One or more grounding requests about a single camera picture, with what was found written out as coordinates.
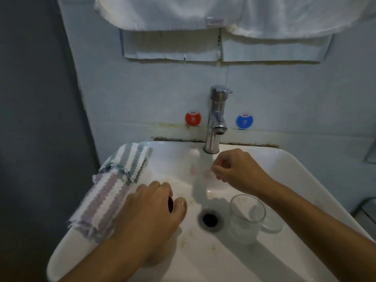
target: sink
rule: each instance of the sink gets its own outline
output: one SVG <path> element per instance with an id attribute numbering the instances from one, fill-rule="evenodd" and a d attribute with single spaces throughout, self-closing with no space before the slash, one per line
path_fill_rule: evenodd
<path id="1" fill-rule="evenodd" d="M 140 268 L 129 281 L 337 281 L 288 225 L 279 233 L 261 231 L 257 242 L 250 246 L 231 238 L 226 230 L 229 202 L 242 193 L 216 180 L 210 166 L 217 155 L 205 153 L 203 143 L 153 141 L 144 144 L 153 151 L 139 184 L 153 180 L 169 182 L 175 198 L 186 198 L 188 212 L 176 233 L 177 245 L 171 258 L 152 268 Z M 220 145 L 221 151 L 234 148 L 249 152 L 273 179 L 370 238 L 288 152 L 269 147 Z M 207 209 L 215 210 L 222 217 L 223 228 L 217 232 L 208 232 L 199 223 L 200 214 Z M 50 258 L 49 280 L 59 280 L 95 247 L 96 243 L 70 229 Z"/>

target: faucet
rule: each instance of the faucet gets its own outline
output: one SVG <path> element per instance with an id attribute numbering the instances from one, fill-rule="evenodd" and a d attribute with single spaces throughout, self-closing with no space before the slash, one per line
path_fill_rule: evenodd
<path id="1" fill-rule="evenodd" d="M 209 111 L 208 131 L 204 151 L 210 154 L 219 152 L 219 138 L 227 131 L 227 125 L 223 118 L 224 104 L 232 91 L 223 85 L 210 87 L 210 99 L 212 100 Z"/>

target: hand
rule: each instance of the hand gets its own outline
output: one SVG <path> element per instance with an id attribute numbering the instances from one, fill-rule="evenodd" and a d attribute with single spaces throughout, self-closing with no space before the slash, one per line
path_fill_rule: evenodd
<path id="1" fill-rule="evenodd" d="M 149 187 L 140 185 L 134 194 L 129 194 L 116 219 L 114 234 L 110 237 L 118 243 L 132 240 L 143 259 L 165 243 L 184 220 L 187 203 L 184 198 L 174 201 L 172 213 L 168 210 L 171 186 L 158 181 Z"/>
<path id="2" fill-rule="evenodd" d="M 250 195 L 257 196 L 263 188 L 267 188 L 273 182 L 252 156 L 239 148 L 218 154 L 211 170 L 218 180 Z"/>

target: white towel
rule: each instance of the white towel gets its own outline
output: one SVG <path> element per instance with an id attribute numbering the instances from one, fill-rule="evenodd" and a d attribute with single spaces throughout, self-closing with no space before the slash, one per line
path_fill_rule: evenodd
<path id="1" fill-rule="evenodd" d="M 94 8 L 131 31 L 200 30 L 240 19 L 243 0 L 96 0 Z"/>
<path id="2" fill-rule="evenodd" d="M 376 0 L 244 0 L 241 20 L 226 30 L 259 39 L 321 37 L 375 13 Z"/>
<path id="3" fill-rule="evenodd" d="M 133 143 L 110 156 L 93 176 L 94 185 L 69 219 L 69 227 L 98 243 L 106 239 L 129 189 L 138 182 L 149 152 L 150 147 Z"/>

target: gray wall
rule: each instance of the gray wall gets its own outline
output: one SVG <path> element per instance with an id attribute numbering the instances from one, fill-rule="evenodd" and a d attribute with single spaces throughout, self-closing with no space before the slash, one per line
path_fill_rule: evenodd
<path id="1" fill-rule="evenodd" d="M 2 0 L 0 6 L 4 281 L 45 280 L 49 256 L 98 168 L 55 2 Z"/>

